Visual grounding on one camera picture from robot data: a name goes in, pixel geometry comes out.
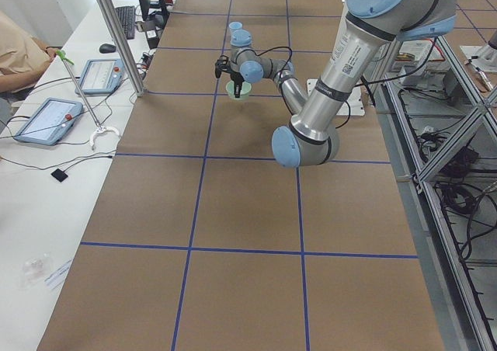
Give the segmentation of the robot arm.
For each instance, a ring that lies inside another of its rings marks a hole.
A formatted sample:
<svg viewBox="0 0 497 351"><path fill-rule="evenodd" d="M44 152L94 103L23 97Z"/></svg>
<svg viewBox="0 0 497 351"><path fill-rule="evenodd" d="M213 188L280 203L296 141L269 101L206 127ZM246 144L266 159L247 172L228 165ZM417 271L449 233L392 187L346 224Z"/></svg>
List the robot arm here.
<svg viewBox="0 0 497 351"><path fill-rule="evenodd" d="M215 61L214 73L217 78L229 74L235 97L245 82L273 80L292 114L273 133L274 158L287 168L321 165L339 149L332 120L379 48L449 33L456 5L457 0L346 0L345 31L311 92L301 87L290 62L257 54L243 28L231 31L231 53Z"/></svg>

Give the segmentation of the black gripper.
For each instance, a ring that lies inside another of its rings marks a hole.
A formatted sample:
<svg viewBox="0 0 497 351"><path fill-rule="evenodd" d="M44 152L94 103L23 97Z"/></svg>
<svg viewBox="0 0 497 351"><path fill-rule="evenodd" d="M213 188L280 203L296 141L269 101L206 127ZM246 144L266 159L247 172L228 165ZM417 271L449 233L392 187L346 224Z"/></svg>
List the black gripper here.
<svg viewBox="0 0 497 351"><path fill-rule="evenodd" d="M230 76L230 79L233 81L233 95L234 97L239 97L241 95L244 78L239 71L235 71L232 68L230 58L227 55L221 55L214 63L215 78L220 79L223 73Z"/></svg>

